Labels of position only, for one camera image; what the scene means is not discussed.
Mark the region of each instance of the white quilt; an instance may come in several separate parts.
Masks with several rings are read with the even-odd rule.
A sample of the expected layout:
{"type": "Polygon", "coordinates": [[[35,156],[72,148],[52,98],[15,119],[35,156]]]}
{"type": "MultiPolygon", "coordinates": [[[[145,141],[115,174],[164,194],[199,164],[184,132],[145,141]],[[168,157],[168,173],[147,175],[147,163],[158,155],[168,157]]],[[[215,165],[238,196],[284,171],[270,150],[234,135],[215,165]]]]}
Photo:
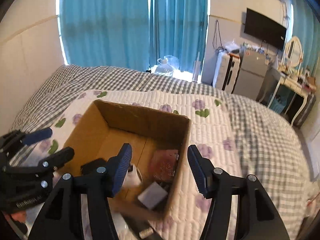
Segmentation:
{"type": "MultiPolygon", "coordinates": [[[[203,157],[210,159],[215,167],[220,167],[233,176],[242,176],[238,153],[227,109],[220,99],[212,96],[193,94],[169,94],[161,91],[103,91],[87,90],[74,100],[52,125],[53,135],[39,143],[24,166],[35,165],[48,154],[60,150],[81,116],[94,100],[159,109],[182,114],[191,119],[189,145],[197,145],[203,157]]],[[[169,217],[165,221],[150,222],[163,239],[199,239],[209,211],[210,200],[198,192],[188,165],[187,158],[179,176],[179,191],[174,196],[169,217]]],[[[27,225],[30,228],[39,208],[27,212],[27,225]]],[[[228,235],[233,239],[236,225],[236,199],[233,199],[228,235]]],[[[88,220],[84,220],[85,239],[90,239],[88,220]]],[[[120,239],[135,239],[129,231],[121,231],[120,239]]]]}

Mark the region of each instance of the oval mirror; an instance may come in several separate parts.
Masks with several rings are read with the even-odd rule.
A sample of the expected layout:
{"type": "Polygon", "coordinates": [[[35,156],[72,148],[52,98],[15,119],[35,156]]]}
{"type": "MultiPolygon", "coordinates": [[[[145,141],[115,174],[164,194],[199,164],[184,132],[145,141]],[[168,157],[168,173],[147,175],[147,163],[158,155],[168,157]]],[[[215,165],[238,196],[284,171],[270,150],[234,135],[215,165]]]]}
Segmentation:
{"type": "Polygon", "coordinates": [[[295,68],[302,62],[303,50],[297,36],[293,36],[285,45],[285,55],[289,59],[288,65],[290,68],[295,68]]]}

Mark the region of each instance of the red package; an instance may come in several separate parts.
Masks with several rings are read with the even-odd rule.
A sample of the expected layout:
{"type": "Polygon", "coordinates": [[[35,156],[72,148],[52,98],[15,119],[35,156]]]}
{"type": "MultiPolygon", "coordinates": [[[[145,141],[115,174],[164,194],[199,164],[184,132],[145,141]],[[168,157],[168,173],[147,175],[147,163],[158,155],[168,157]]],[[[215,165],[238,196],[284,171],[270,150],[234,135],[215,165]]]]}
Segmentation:
{"type": "Polygon", "coordinates": [[[156,150],[149,166],[150,174],[156,180],[172,182],[178,157],[178,150],[156,150]]]}

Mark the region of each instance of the green leaf print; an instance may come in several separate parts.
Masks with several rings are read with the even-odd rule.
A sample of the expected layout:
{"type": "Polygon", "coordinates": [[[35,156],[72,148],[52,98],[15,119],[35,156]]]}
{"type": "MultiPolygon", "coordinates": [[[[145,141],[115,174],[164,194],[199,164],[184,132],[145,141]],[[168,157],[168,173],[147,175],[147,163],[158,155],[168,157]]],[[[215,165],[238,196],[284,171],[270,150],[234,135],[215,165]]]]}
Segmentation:
{"type": "Polygon", "coordinates": [[[216,104],[216,106],[220,106],[221,105],[221,102],[217,99],[214,100],[214,103],[216,104]]]}
{"type": "Polygon", "coordinates": [[[66,121],[66,119],[65,119],[65,118],[62,118],[59,122],[57,122],[57,123],[55,124],[55,127],[61,128],[62,125],[64,125],[64,122],[65,122],[65,121],[66,121]]]}
{"type": "Polygon", "coordinates": [[[209,109],[205,109],[204,111],[203,111],[203,117],[204,118],[206,118],[207,116],[209,115],[209,109]]]}
{"type": "Polygon", "coordinates": [[[106,91],[103,91],[100,93],[100,95],[97,95],[97,98],[103,98],[107,95],[107,92],[106,91]]]}
{"type": "Polygon", "coordinates": [[[58,142],[56,140],[53,140],[52,141],[52,145],[51,145],[48,153],[49,154],[54,154],[58,150],[58,147],[59,147],[58,142]]]}
{"type": "Polygon", "coordinates": [[[206,118],[210,113],[209,113],[209,109],[204,109],[204,110],[196,111],[196,114],[206,118]]]}

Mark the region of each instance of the blue curtain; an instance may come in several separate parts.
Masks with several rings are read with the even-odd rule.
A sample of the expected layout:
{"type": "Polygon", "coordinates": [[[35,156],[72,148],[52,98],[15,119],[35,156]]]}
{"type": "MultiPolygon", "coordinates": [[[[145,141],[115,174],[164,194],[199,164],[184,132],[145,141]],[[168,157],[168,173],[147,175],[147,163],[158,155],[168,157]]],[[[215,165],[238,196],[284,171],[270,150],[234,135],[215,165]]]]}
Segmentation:
{"type": "Polygon", "coordinates": [[[68,63],[149,67],[148,0],[60,0],[68,63]]]}
{"type": "Polygon", "coordinates": [[[207,7],[208,0],[151,0],[150,66],[158,58],[173,55],[181,71],[193,72],[198,52],[203,62],[207,7]]]}
{"type": "Polygon", "coordinates": [[[292,35],[300,39],[304,53],[301,67],[308,66],[312,73],[320,51],[320,23],[306,0],[292,0],[292,5],[292,35]]]}

